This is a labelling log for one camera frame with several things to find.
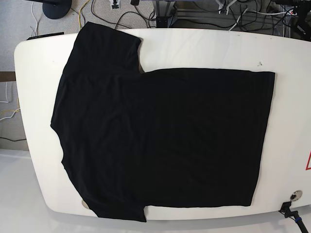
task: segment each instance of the white floor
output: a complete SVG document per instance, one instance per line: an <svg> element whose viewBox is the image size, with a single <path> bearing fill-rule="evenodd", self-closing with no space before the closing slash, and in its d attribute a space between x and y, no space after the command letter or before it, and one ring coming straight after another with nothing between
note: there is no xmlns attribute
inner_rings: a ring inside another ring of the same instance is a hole
<svg viewBox="0 0 311 233"><path fill-rule="evenodd" d="M297 209L311 231L311 206ZM189 221L133 221L51 211L27 151L0 150L0 232L3 233L299 233L278 213Z"/></svg>

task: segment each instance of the red warning sign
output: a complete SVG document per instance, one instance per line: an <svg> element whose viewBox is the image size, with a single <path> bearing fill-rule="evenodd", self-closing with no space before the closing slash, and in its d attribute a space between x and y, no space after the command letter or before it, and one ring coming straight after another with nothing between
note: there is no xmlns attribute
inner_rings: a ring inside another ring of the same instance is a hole
<svg viewBox="0 0 311 233"><path fill-rule="evenodd" d="M307 163L306 170L310 170L311 169L310 159L311 159L311 152L310 152L310 155L309 155L309 160L308 160L308 163Z"/></svg>

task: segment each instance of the black t-shirt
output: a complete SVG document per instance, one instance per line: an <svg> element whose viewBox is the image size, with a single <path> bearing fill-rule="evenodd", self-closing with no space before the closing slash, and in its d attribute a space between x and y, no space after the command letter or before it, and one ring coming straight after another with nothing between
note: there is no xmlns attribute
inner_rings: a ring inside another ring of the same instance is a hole
<svg viewBox="0 0 311 233"><path fill-rule="evenodd" d="M142 222L148 205L249 206L275 74L141 74L140 43L87 23L64 68L51 127L83 200L99 217Z"/></svg>

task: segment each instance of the yellow cable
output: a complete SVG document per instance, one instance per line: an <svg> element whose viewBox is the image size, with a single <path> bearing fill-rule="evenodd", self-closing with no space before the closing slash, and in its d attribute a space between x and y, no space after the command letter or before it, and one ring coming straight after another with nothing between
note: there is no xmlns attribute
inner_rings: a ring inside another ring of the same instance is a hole
<svg viewBox="0 0 311 233"><path fill-rule="evenodd" d="M80 28L80 30L81 30L80 13L81 13L82 9L86 6L86 4L87 4L89 1L90 1L90 0L87 0L87 1L82 5L82 7L81 7L80 10L79 10L79 28Z"/></svg>
<svg viewBox="0 0 311 233"><path fill-rule="evenodd" d="M7 112L14 112L14 113L19 112L19 101L18 101L18 99L17 99L17 110L4 110L1 112L1 114L7 113Z"/></svg>

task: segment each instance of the white table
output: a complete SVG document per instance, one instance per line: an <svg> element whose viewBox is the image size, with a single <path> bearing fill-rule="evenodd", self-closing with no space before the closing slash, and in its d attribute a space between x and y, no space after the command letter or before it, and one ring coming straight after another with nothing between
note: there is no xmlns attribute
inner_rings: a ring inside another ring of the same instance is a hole
<svg viewBox="0 0 311 233"><path fill-rule="evenodd" d="M147 219L201 219L279 210L292 192L293 207L311 204L311 43L276 36L196 29L131 29L143 39L144 71L206 67L273 71L276 83L250 207L145 208ZM63 152L50 128L56 91L76 34L21 42L15 50L17 89L25 133L44 200L52 210L95 216L81 204L61 164Z"/></svg>

